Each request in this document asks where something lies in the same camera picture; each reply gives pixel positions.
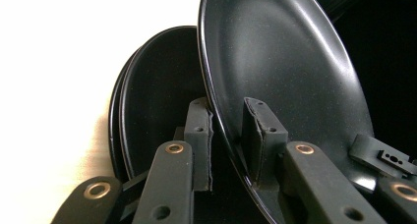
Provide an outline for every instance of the white surface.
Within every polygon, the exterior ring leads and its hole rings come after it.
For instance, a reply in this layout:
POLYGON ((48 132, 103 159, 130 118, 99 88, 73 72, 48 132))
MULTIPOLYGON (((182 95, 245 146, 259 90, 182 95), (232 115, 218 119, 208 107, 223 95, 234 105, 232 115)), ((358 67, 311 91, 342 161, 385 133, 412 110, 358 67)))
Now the white surface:
POLYGON ((200 0, 0 0, 3 223, 49 223, 82 181, 112 175, 107 113, 130 55, 196 25, 200 0))

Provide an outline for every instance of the brass screw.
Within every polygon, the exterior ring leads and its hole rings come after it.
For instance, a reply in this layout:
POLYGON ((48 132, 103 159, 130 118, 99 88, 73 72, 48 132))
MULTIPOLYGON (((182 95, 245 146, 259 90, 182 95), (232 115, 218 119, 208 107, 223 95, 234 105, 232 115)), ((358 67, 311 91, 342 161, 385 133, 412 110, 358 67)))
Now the brass screw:
POLYGON ((401 196, 410 201, 417 201, 417 190, 402 183, 392 183, 391 189, 398 196, 401 196))
POLYGON ((110 192, 110 188, 110 184, 106 182, 89 184, 84 191, 84 197, 88 199, 99 199, 106 196, 110 192))
POLYGON ((300 153, 304 153, 304 154, 314 153, 314 149, 305 144, 297 144, 295 145, 295 149, 297 149, 300 153))
POLYGON ((184 150, 184 146, 178 143, 170 144, 165 148, 168 153, 180 153, 184 150))

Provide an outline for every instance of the wooden surface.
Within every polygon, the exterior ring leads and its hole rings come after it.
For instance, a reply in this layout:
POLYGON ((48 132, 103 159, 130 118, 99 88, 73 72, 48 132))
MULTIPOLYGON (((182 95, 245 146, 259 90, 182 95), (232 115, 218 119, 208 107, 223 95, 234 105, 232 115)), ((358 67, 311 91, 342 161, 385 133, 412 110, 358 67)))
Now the wooden surface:
POLYGON ((200 0, 0 0, 2 223, 49 223, 81 182, 112 176, 107 114, 130 55, 196 25, 200 0))

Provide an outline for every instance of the white background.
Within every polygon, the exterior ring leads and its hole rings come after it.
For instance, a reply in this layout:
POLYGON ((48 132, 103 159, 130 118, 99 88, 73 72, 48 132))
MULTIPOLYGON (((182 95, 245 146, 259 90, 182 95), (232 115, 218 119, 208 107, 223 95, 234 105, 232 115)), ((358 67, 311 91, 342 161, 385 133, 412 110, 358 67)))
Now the white background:
POLYGON ((112 175, 108 103, 130 55, 197 24, 200 0, 0 0, 3 223, 49 223, 82 181, 112 175))

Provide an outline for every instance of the gray plastic part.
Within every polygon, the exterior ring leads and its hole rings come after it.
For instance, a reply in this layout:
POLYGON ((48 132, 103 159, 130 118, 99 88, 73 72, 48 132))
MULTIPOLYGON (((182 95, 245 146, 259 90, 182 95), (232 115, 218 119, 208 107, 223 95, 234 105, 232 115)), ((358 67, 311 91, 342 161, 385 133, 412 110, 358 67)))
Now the gray plastic part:
POLYGON ((242 149, 254 186, 277 190, 274 176, 276 156, 285 151, 288 132, 266 103, 245 98, 242 123, 242 149))
POLYGON ((349 155, 386 176, 401 178, 403 173, 417 175, 417 166, 409 162, 407 154, 369 136, 358 135, 349 155))
POLYGON ((307 223, 386 223, 317 146, 290 142, 284 167, 308 210, 307 223), (314 152, 302 153, 298 145, 309 146, 314 152))
POLYGON ((207 100, 199 98, 190 103, 184 129, 184 141, 194 151, 194 191, 211 190, 211 126, 212 114, 208 111, 207 100))
POLYGON ((133 223, 193 222, 193 151, 180 140, 163 143, 156 151, 133 223), (165 149, 183 146, 178 153, 165 149))

